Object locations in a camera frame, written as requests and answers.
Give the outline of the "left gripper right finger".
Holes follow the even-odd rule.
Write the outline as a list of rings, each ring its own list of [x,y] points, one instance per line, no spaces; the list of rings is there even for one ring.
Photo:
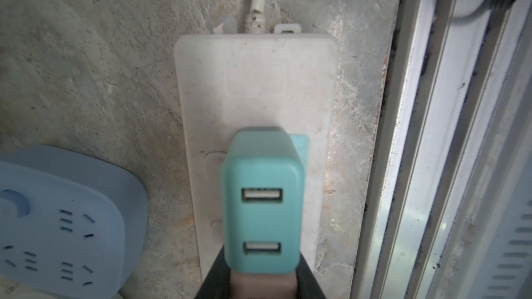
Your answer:
[[[300,254],[299,265],[296,268],[296,281],[297,299],[326,299],[302,253]]]

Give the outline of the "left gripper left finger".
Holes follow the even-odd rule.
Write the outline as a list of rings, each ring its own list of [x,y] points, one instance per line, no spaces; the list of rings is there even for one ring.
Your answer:
[[[230,275],[231,269],[226,263],[222,246],[195,299],[230,299]]]

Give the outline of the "teal charger plug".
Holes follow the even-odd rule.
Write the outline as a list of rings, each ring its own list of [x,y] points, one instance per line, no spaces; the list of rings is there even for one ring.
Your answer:
[[[289,274],[300,261],[310,141],[283,130],[242,130],[220,170],[224,256],[243,274]]]

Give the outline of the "pink charger plug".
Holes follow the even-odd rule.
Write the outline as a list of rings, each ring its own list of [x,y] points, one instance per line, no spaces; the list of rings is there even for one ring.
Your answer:
[[[231,298],[296,298],[296,272],[289,274],[230,273]]]

